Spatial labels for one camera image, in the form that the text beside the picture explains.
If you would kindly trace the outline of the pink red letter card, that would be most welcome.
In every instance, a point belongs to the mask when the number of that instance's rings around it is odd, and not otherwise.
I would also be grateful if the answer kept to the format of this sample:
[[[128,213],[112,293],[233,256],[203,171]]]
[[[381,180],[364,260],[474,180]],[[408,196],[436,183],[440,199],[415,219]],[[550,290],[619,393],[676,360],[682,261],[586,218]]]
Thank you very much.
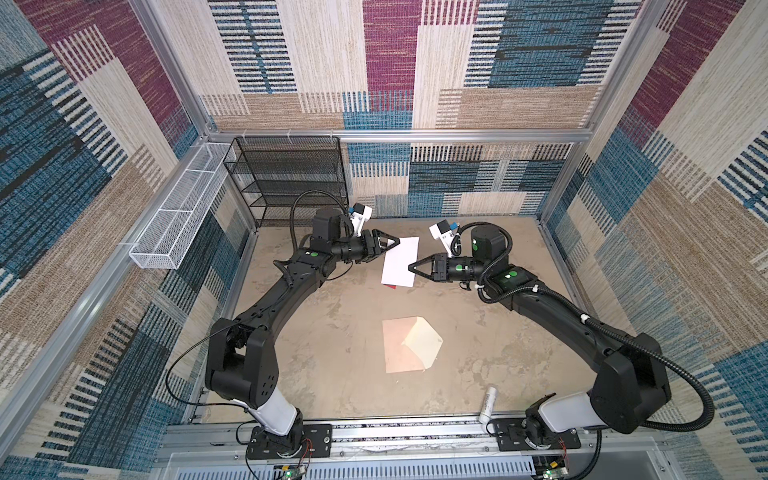
[[[418,237],[405,237],[385,254],[381,283],[388,286],[412,288],[415,274],[408,267],[417,261]]]

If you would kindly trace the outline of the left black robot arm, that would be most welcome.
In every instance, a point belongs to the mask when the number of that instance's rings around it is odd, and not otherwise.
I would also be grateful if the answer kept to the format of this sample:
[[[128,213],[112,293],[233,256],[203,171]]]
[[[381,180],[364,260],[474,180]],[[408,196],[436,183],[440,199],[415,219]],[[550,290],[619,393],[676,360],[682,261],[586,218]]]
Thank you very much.
[[[354,229],[340,211],[323,208],[312,221],[306,246],[277,260],[281,277],[249,309],[235,319],[221,318],[212,327],[205,369],[205,387],[243,408],[260,423],[259,435],[282,454],[303,446],[303,417],[278,389],[275,349],[283,327],[311,294],[327,280],[338,263],[368,263],[398,246],[400,239],[377,229]]]

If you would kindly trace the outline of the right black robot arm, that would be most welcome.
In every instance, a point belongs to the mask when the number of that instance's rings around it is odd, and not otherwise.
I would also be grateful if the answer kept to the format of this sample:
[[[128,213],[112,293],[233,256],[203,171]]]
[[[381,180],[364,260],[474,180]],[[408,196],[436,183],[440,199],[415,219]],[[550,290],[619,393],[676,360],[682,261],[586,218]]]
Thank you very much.
[[[409,264],[411,273],[433,282],[476,288],[487,305],[500,304],[543,327],[595,372],[593,386],[567,396],[548,394],[525,413],[522,429],[534,449],[544,449],[572,429],[613,429],[629,434],[671,399],[659,344],[602,323],[549,289],[529,270],[512,264],[512,237],[489,222],[472,222],[450,233],[445,252]],[[424,274],[421,266],[430,266]]]

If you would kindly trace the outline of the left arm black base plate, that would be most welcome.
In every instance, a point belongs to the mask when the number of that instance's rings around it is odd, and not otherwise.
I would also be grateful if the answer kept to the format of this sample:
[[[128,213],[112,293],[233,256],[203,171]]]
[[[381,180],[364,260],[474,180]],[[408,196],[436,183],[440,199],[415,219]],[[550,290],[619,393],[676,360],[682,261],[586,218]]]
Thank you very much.
[[[333,426],[329,423],[308,424],[293,428],[287,436],[256,429],[246,448],[247,460],[288,460],[302,455],[328,458],[331,454]]]

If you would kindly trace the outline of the pale pink envelope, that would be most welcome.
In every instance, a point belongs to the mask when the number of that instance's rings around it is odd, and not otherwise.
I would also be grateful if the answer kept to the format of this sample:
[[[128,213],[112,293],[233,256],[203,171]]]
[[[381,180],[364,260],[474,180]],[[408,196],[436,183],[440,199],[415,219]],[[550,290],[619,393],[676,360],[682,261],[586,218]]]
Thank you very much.
[[[431,368],[443,345],[443,338],[420,316],[384,320],[382,334],[388,374]]]

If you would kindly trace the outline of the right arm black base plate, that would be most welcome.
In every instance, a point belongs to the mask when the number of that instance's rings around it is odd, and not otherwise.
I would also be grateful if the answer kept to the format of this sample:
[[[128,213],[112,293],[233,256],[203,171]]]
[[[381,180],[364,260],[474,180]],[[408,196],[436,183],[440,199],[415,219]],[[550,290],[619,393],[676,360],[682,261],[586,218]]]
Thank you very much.
[[[521,417],[492,419],[486,425],[486,432],[496,440],[501,452],[579,449],[582,444],[575,430],[552,433],[536,422]]]

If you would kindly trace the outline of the white glue stick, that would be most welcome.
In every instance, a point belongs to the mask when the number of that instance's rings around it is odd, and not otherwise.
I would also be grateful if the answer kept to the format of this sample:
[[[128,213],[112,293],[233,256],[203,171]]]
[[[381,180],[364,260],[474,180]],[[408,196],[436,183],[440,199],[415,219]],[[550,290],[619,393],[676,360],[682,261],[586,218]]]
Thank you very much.
[[[478,414],[478,422],[481,425],[487,426],[491,421],[497,396],[498,390],[495,386],[491,385],[486,389]]]

